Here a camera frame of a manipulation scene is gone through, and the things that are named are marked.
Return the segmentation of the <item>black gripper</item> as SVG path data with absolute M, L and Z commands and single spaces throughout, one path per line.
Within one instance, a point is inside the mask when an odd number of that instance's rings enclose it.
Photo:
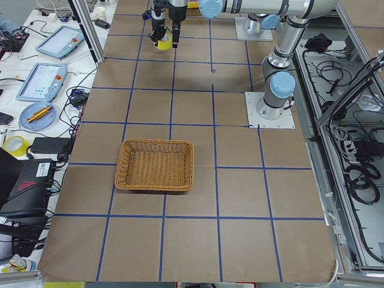
M 168 0 L 169 18 L 175 23 L 181 23 L 187 15 L 188 0 Z
M 166 26 L 164 19 L 151 19 L 152 31 L 149 33 L 149 37 L 153 42 L 154 46 L 158 46 L 158 42 L 165 42 L 166 37 Z M 181 23 L 173 21 L 172 22 L 172 47 L 177 48 L 179 43 L 179 37 L 181 33 Z

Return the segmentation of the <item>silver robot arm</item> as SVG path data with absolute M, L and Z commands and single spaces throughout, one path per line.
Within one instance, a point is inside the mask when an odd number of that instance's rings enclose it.
M 149 38 L 160 50 L 177 48 L 181 32 L 181 23 L 186 19 L 190 1 L 151 1 L 150 9 L 142 14 L 143 20 L 151 20 L 152 31 Z M 213 19 L 226 8 L 224 1 L 195 1 L 201 15 Z M 243 25 L 249 35 L 261 34 L 274 29 L 280 21 L 275 14 L 250 13 Z
M 288 72 L 293 53 L 309 21 L 335 8 L 336 1 L 199 1 L 203 17 L 213 19 L 221 13 L 265 14 L 286 16 L 274 51 L 262 64 L 265 94 L 256 104 L 257 113 L 264 119 L 278 119 L 287 99 L 293 95 L 295 78 Z

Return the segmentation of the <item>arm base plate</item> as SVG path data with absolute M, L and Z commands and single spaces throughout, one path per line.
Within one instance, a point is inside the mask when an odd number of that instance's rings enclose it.
M 292 110 L 287 100 L 281 108 L 271 108 L 264 102 L 264 92 L 246 92 L 248 126 L 250 128 L 295 129 Z
M 248 17 L 236 17 L 235 28 L 237 40 L 241 41 L 267 41 L 272 42 L 271 30 L 263 30 L 260 23 Z

